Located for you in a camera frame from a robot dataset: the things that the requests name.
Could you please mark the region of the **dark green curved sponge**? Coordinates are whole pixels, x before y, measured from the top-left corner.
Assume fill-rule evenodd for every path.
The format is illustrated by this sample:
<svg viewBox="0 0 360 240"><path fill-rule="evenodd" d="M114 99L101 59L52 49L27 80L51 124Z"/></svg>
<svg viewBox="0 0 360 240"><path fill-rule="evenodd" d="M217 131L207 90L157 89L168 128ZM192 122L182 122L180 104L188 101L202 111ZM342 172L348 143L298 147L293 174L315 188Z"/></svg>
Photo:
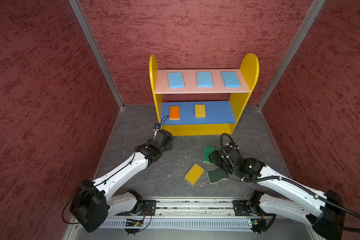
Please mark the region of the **dark green curved sponge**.
<svg viewBox="0 0 360 240"><path fill-rule="evenodd" d="M225 170L217 168L207 172L208 180L210 184L216 184L221 180L228 180L228 176Z"/></svg>

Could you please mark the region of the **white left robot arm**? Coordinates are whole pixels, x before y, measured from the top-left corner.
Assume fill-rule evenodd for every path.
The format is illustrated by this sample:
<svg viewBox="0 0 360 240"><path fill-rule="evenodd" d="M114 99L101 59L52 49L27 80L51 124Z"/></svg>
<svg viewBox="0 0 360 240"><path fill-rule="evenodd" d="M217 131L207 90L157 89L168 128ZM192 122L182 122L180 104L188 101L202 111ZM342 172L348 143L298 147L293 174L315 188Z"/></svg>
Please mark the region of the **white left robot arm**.
<svg viewBox="0 0 360 240"><path fill-rule="evenodd" d="M83 180L69 200L69 210L78 223L91 233L103 224L108 215L134 211L142 200L136 192L119 195L113 202L111 197L132 177L158 161L164 152L171 150L172 141L172 137L150 140L135 147L134 153L109 173L93 181Z"/></svg>

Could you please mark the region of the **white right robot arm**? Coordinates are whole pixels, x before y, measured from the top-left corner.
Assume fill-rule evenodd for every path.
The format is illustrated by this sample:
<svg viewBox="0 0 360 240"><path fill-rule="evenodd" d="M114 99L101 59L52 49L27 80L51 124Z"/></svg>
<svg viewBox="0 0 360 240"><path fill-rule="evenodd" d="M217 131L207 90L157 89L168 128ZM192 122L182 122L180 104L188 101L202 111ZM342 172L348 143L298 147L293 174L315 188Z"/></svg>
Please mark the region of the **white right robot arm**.
<svg viewBox="0 0 360 240"><path fill-rule="evenodd" d="M242 182L269 188L283 198L255 191L242 209L253 216L282 216L313 229L326 240L340 240L343 232L360 233L360 214L343 207L334 191L311 189L276 172L254 158L244 159L235 149L227 155L223 150L209 154L209 162L234 174Z"/></svg>

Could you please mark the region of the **blue sponge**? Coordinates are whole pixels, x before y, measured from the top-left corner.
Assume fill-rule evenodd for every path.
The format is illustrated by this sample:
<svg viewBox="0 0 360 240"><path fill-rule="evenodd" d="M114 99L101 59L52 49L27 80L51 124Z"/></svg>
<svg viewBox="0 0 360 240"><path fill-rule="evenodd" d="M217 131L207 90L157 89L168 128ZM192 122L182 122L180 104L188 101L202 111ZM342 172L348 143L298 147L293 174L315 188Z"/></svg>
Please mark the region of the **blue sponge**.
<svg viewBox="0 0 360 240"><path fill-rule="evenodd" d="M235 72L221 72L226 88L240 88L241 83Z"/></svg>
<svg viewBox="0 0 360 240"><path fill-rule="evenodd" d="M168 73L170 89L184 88L184 80L181 72Z"/></svg>
<svg viewBox="0 0 360 240"><path fill-rule="evenodd" d="M212 88L213 81L210 72L197 72L197 80L199 88Z"/></svg>

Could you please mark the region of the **orange sponge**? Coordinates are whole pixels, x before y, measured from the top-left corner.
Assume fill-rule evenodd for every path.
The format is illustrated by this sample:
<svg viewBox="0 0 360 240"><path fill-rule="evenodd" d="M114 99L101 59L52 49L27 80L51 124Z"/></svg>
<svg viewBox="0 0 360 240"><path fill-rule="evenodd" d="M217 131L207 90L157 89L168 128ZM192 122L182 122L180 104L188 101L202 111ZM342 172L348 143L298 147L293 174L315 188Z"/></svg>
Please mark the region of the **orange sponge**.
<svg viewBox="0 0 360 240"><path fill-rule="evenodd" d="M181 118L180 106L170 106L170 120L177 121Z"/></svg>

